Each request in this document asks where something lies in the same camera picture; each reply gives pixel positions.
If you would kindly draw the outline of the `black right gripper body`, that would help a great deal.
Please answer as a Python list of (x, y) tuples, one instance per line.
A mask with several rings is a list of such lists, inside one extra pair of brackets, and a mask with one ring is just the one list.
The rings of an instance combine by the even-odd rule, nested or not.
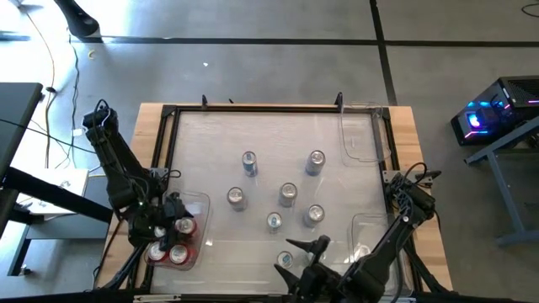
[(341, 275), (320, 261), (314, 263), (315, 254), (305, 253), (305, 267), (296, 285), (296, 298), (300, 302), (315, 302), (320, 297), (331, 297)]

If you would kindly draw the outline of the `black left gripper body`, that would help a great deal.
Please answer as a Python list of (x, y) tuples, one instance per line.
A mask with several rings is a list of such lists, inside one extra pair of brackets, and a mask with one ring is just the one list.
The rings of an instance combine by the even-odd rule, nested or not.
[(170, 227), (170, 219), (165, 217), (163, 206), (140, 205), (128, 217), (128, 241), (138, 247), (162, 237)]

